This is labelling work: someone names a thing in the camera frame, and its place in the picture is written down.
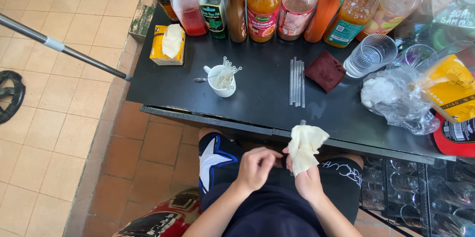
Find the plastic bag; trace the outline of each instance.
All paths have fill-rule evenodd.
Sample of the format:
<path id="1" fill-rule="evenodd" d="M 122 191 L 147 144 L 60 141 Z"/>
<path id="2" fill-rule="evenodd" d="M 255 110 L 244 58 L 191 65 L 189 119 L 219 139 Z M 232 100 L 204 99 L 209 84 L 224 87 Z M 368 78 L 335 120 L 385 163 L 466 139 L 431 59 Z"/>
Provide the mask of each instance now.
<path id="1" fill-rule="evenodd" d="M 440 121 L 430 112 L 432 103 L 421 98 L 422 84 L 430 81 L 409 65 L 371 73 L 363 80 L 361 103 L 389 125 L 426 135 L 436 131 Z"/>

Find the white mug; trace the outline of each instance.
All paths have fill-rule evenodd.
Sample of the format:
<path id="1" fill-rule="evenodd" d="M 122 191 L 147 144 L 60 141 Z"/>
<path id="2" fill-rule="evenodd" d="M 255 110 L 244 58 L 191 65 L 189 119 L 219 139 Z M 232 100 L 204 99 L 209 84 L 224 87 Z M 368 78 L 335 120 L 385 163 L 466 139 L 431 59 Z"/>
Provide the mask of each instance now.
<path id="1" fill-rule="evenodd" d="M 222 64 L 216 65 L 213 68 L 204 66 L 203 69 L 206 71 L 206 73 L 208 73 L 208 84 L 214 90 L 214 92 L 216 92 L 216 94 L 219 97 L 226 98 L 234 94 L 234 92 L 236 91 L 236 77 L 235 76 L 233 76 L 233 81 L 231 82 L 231 89 L 217 89 L 215 86 L 212 85 L 213 81 L 217 79 L 217 75 L 221 73 L 221 71 L 223 71 L 224 65 Z"/>

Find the orange plastic bottle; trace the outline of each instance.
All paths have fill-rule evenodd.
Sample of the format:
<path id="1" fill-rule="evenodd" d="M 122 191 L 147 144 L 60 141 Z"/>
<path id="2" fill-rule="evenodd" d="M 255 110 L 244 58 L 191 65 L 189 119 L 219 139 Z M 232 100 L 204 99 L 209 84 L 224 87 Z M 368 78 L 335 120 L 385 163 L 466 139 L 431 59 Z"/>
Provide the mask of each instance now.
<path id="1" fill-rule="evenodd" d="M 339 7 L 340 0 L 318 0 L 315 15 L 304 33 L 305 40 L 312 43 L 320 41 Z"/>
<path id="2" fill-rule="evenodd" d="M 274 36 L 281 0 L 247 0 L 249 37 L 266 42 Z"/>

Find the brown sauce bottle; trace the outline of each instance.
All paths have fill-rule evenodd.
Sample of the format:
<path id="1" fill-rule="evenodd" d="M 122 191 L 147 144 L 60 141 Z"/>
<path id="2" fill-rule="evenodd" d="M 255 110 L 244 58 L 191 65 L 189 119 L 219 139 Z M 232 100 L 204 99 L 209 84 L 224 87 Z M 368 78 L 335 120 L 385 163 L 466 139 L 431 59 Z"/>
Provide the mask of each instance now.
<path id="1" fill-rule="evenodd" d="M 246 40 L 246 2 L 244 0 L 228 0 L 226 15 L 228 16 L 229 37 L 231 40 L 237 43 Z"/>

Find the sauce bottle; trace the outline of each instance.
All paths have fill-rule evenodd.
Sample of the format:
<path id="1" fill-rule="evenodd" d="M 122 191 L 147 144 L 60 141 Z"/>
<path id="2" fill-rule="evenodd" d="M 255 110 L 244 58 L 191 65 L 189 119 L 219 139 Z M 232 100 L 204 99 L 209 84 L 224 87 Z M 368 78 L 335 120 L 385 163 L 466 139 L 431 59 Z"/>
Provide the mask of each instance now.
<path id="1" fill-rule="evenodd" d="M 370 21 L 378 7 L 378 0 L 344 0 L 335 20 L 326 29 L 324 41 L 344 48 Z"/>
<path id="2" fill-rule="evenodd" d="M 280 0 L 247 0 L 249 37 L 266 42 L 274 36 Z"/>
<path id="3" fill-rule="evenodd" d="M 368 24 L 356 35 L 362 41 L 371 34 L 388 34 L 400 22 L 415 11 L 422 0 L 380 0 L 375 15 Z"/>
<path id="4" fill-rule="evenodd" d="M 237 43 L 246 40 L 246 1 L 228 0 L 226 14 L 228 15 L 229 37 L 231 40 Z"/>
<path id="5" fill-rule="evenodd" d="M 296 40 L 305 30 L 318 0 L 282 0 L 277 34 L 284 40 Z"/>
<path id="6" fill-rule="evenodd" d="M 214 38 L 228 37 L 228 19 L 224 0 L 199 0 L 199 8 L 210 35 Z"/>
<path id="7" fill-rule="evenodd" d="M 208 32 L 199 11 L 198 0 L 170 0 L 171 6 L 189 36 L 201 36 Z"/>
<path id="8" fill-rule="evenodd" d="M 339 8 L 340 0 L 318 0 L 317 10 L 304 33 L 305 40 L 312 43 L 320 41 Z"/>

